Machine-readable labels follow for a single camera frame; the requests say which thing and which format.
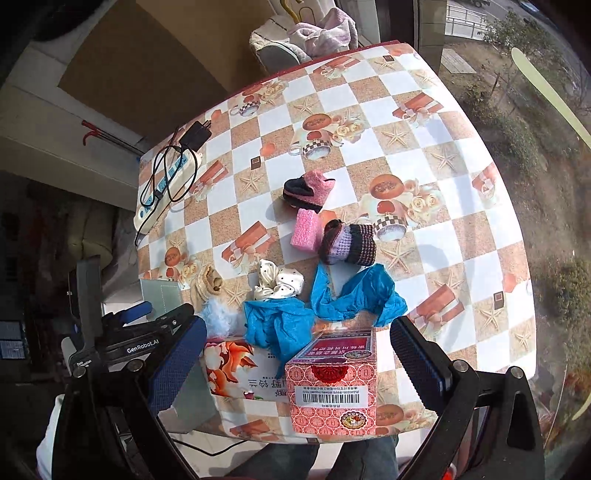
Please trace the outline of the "beige knitted sock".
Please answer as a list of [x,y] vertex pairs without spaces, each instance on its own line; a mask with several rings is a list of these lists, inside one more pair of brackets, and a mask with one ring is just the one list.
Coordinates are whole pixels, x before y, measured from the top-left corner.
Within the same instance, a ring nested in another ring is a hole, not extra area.
[[198,297],[206,302],[211,297],[221,294],[223,279],[216,271],[214,265],[207,264],[201,268],[195,280],[195,290]]

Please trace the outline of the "blue cloth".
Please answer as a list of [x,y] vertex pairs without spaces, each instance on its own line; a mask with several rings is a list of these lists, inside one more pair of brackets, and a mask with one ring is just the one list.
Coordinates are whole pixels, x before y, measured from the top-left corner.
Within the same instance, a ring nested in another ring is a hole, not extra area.
[[353,275],[342,285],[339,296],[332,295],[325,265],[318,265],[310,302],[311,310],[322,320],[345,321],[367,311],[376,315],[374,327],[388,326],[408,310],[383,264],[374,264]]
[[269,349],[280,362],[276,378],[283,377],[287,362],[311,342],[314,311],[303,301],[290,297],[245,301],[243,313],[245,341]]

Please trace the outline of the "white dotted sock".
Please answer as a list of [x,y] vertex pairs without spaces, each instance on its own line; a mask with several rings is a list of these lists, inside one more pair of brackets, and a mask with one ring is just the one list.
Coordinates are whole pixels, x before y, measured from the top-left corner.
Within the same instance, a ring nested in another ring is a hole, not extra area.
[[259,261],[259,284],[253,287],[253,299],[287,299],[297,297],[304,288],[304,275],[295,269],[277,267],[269,260]]

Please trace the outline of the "purple striped knitted sock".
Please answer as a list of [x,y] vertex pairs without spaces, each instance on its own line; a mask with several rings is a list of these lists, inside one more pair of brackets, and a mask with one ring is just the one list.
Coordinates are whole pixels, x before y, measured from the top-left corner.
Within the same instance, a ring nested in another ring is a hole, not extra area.
[[346,224],[339,219],[325,225],[322,244],[318,250],[322,263],[332,265],[346,262],[370,266],[376,261],[377,245],[373,228],[366,224]]

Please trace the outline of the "grey storage box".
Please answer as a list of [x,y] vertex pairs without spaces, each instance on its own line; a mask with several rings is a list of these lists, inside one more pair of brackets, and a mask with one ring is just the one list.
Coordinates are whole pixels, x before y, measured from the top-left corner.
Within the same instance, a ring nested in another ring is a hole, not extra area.
[[[168,280],[139,281],[142,299],[151,304],[147,321],[168,313],[184,303],[178,284]],[[184,434],[204,424],[216,414],[215,405],[202,371],[199,354],[171,406],[158,413],[168,432]]]

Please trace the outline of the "floral tissue pack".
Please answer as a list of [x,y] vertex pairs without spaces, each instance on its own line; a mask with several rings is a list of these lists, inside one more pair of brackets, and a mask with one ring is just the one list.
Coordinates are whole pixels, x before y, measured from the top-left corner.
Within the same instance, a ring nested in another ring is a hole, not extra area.
[[287,383],[276,377],[280,361],[270,350],[242,339],[207,343],[201,360],[212,395],[287,403]]

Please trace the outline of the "light blue fluffy sock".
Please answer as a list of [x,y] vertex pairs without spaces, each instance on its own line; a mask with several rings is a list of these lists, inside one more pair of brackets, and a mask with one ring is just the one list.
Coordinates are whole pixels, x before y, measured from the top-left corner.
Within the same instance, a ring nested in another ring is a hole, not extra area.
[[209,298],[199,316],[204,319],[209,341],[222,341],[245,333],[245,318],[242,312],[228,307],[221,300]]

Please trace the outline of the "red patterned carton box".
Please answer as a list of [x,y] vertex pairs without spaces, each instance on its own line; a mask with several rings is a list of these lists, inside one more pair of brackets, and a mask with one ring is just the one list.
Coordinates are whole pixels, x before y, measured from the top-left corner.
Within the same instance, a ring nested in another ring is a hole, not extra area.
[[372,329],[325,331],[284,366],[298,434],[367,437],[377,429],[377,354]]

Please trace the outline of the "white power strip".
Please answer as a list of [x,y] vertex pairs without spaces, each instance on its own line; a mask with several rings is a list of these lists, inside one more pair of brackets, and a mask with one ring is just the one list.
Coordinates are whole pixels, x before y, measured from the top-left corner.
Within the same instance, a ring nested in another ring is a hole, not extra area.
[[146,235],[171,203],[182,200],[197,179],[202,154],[181,150],[180,146],[161,148],[152,163],[151,175],[140,190],[134,227]]

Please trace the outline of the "pink sponge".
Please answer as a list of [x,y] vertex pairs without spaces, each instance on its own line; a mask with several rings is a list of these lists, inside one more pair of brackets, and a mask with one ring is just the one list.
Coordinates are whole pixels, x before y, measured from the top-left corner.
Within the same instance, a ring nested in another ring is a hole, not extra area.
[[298,209],[290,245],[297,250],[317,253],[322,245],[322,236],[324,227],[320,215],[314,210]]

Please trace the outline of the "checkered tablecloth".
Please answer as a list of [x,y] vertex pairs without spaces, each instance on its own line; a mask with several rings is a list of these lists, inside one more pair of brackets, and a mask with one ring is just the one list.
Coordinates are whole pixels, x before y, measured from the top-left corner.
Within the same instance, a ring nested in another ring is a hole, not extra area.
[[[187,195],[139,235],[140,274],[178,284],[183,300],[201,268],[223,279],[221,300],[242,312],[259,284],[259,261],[304,275],[297,298],[311,308],[318,265],[332,295],[370,266],[322,263],[290,245],[297,208],[287,180],[318,170],[335,179],[322,211],[373,228],[377,255],[406,300],[408,318],[453,359],[484,372],[536,372],[536,322],[522,232],[499,170],[476,129],[410,46],[388,43],[276,74],[201,115],[211,138]],[[377,354],[376,434],[431,426],[376,315],[331,322],[322,332],[372,329]],[[304,443],[358,436],[298,434],[290,403],[212,395],[216,414],[197,430],[262,442]]]

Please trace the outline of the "pink black sock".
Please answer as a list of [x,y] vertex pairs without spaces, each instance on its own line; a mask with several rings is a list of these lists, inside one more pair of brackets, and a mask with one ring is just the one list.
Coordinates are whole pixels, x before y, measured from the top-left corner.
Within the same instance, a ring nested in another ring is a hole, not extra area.
[[334,187],[335,179],[325,177],[321,171],[311,170],[284,183],[283,199],[294,208],[320,213]]

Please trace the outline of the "black power adapter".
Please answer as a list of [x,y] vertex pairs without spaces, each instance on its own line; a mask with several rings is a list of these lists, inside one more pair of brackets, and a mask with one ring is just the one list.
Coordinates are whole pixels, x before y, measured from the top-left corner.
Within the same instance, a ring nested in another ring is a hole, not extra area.
[[178,140],[181,150],[197,152],[211,138],[211,120],[195,121]]

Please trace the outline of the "chair with grey cushion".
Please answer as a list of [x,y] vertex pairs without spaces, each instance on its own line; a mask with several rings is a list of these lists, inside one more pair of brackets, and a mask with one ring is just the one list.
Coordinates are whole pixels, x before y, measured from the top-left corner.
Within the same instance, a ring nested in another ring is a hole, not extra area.
[[293,27],[290,17],[274,15],[250,34],[249,48],[266,75],[311,62],[303,49],[290,42],[288,31]]

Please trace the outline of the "pink clothes pile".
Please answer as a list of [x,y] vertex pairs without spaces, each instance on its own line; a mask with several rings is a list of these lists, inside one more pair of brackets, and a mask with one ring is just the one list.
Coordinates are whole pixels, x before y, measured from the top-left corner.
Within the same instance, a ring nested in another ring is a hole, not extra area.
[[358,30],[353,18],[332,8],[318,24],[300,22],[288,31],[290,43],[311,58],[319,58],[359,47]]

